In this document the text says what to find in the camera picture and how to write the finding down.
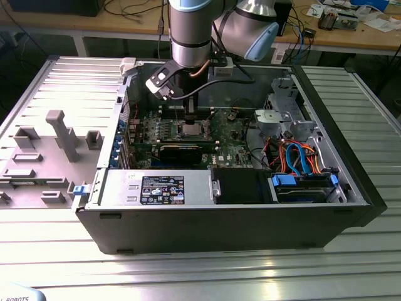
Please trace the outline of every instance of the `wooden workbench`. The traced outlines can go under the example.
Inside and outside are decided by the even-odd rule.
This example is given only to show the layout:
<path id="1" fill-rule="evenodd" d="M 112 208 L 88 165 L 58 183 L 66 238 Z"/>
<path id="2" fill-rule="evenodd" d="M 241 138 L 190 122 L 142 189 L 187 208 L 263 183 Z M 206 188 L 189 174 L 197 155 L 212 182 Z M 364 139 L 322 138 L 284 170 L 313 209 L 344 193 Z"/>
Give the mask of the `wooden workbench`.
<path id="1" fill-rule="evenodd" d="M 142 0 L 122 0 L 123 6 L 141 3 Z M 312 49 L 335 52 L 358 52 L 375 53 L 382 55 L 391 55 L 401 43 L 401 31 L 390 31 L 383 33 L 373 29 L 363 23 L 358 25 L 356 31 L 340 30 L 324 31 L 318 29 L 317 18 L 305 16 L 307 7 L 314 3 L 314 0 L 294 0 L 295 10 L 299 18 L 306 27 L 316 30 L 315 40 Z M 143 6 L 131 8 L 131 12 L 158 6 L 159 0 L 150 0 Z M 48 33 L 48 34 L 66 34 L 74 38 L 78 54 L 86 55 L 85 45 L 82 37 L 97 36 L 104 38 L 125 38 L 133 40 L 156 40 L 157 23 L 160 17 L 160 9 L 153 9 L 142 14 L 141 23 L 124 18 L 123 16 L 114 16 L 102 10 L 97 17 L 83 17 L 62 14 L 39 14 L 39 13 L 15 13 L 7 6 L 8 11 L 13 18 L 25 30 L 30 32 Z M 116 0 L 108 6 L 110 11 L 121 13 L 119 1 Z M 401 14 L 401 8 L 390 6 L 386 13 Z M 0 31 L 15 31 L 17 27 L 0 9 Z M 291 43 L 296 43 L 297 37 L 290 26 L 286 27 L 283 36 L 276 38 L 276 49 L 281 46 L 285 50 Z"/>

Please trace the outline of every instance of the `sticker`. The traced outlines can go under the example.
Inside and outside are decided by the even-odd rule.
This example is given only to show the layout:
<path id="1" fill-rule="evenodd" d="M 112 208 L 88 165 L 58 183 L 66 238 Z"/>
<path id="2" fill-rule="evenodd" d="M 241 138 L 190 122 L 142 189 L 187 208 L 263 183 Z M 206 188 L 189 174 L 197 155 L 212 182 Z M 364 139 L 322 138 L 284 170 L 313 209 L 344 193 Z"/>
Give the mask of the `sticker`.
<path id="1" fill-rule="evenodd" d="M 125 178 L 127 180 L 129 180 L 129 181 L 131 181 L 131 180 L 142 180 L 142 177 L 143 177 L 143 172 L 138 172 L 138 171 L 128 172 L 125 175 Z"/>
<path id="2" fill-rule="evenodd" d="M 184 177 L 142 177 L 143 205 L 185 204 Z"/>

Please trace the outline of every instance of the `side panel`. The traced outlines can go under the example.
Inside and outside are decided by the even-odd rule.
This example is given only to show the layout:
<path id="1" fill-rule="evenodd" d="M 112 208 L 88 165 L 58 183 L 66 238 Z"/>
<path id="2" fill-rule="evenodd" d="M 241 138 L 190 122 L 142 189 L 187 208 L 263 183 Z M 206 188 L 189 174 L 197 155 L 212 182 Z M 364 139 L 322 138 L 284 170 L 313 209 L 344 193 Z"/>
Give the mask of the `side panel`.
<path id="1" fill-rule="evenodd" d="M 382 212 L 384 212 L 387 206 L 384 203 L 381 195 L 378 193 L 376 187 L 373 185 L 372 180 L 369 178 L 366 171 L 362 167 L 357 156 L 352 151 L 352 148 L 344 138 L 338 125 L 327 110 L 325 104 L 320 98 L 320 94 L 315 90 L 315 87 L 312 85 L 310 81 L 311 78 L 308 78 L 304 69 L 300 66 L 294 66 L 293 72 L 301 86 L 301 94 L 305 94 L 303 95 L 304 98 L 309 101 L 318 119 L 322 120 L 325 132 L 327 133 L 337 153 L 344 162 L 347 171 L 357 185 L 358 190 L 361 192 L 364 200 L 373 205 L 371 206 L 371 210 L 368 211 L 368 214 L 364 216 L 359 222 L 353 225 L 365 226 Z"/>
<path id="2" fill-rule="evenodd" d="M 77 210 L 100 251 L 176 253 L 323 247 L 369 210 L 356 208 Z"/>

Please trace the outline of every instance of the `warning label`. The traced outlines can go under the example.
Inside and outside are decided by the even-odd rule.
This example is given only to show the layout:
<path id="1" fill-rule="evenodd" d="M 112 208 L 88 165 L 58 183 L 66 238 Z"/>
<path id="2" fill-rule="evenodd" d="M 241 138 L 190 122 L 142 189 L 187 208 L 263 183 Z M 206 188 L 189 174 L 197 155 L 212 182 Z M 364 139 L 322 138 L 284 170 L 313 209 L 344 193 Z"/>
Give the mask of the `warning label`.
<path id="1" fill-rule="evenodd" d="M 140 202 L 143 205 L 184 203 L 184 177 L 143 177 Z"/>

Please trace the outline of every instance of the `black box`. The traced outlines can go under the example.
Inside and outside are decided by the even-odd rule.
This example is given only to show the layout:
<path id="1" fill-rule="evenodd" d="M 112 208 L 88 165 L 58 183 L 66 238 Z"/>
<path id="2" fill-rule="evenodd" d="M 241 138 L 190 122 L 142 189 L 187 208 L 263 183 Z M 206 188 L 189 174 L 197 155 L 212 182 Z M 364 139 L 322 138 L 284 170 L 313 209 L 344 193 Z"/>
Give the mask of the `black box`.
<path id="1" fill-rule="evenodd" d="M 9 0 L 13 11 L 96 17 L 105 0 Z"/>
<path id="2" fill-rule="evenodd" d="M 286 28 L 286 22 L 289 16 L 289 12 L 291 11 L 292 7 L 291 0 L 276 0 L 274 4 L 274 10 L 276 11 L 277 17 L 276 22 L 279 25 L 278 28 L 278 36 L 282 36 L 284 30 Z"/>

